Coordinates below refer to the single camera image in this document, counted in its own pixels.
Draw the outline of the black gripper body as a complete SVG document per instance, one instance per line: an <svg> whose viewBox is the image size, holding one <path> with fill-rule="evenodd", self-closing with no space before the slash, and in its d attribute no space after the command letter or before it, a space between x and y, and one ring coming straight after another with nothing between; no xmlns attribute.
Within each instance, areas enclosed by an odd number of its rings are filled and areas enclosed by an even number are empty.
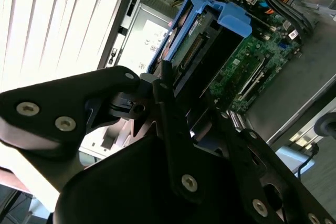
<svg viewBox="0 0 336 224"><path fill-rule="evenodd" d="M62 190L54 223L246 223L226 159L195 147L192 204L170 188L163 143L146 137L77 174Z"/></svg>

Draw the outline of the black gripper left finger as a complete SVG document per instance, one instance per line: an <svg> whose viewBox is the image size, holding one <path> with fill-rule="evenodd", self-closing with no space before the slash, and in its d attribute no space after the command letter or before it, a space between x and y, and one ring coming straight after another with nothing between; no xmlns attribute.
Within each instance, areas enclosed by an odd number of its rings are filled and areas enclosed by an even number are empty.
<svg viewBox="0 0 336 224"><path fill-rule="evenodd" d="M131 138L157 137L165 147L169 184L187 201L201 201L194 146L172 86L172 65L161 76L137 76L115 66L6 91L1 94L1 141L40 157L74 157L92 131L131 120Z"/></svg>

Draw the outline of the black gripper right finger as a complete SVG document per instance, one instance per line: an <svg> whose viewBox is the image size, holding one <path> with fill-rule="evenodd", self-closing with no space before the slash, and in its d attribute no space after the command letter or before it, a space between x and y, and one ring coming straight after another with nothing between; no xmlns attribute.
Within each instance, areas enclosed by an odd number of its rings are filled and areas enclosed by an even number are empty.
<svg viewBox="0 0 336 224"><path fill-rule="evenodd" d="M238 223L335 223L266 142L253 130L236 130L211 101L210 132L228 165L224 173L230 212Z"/></svg>

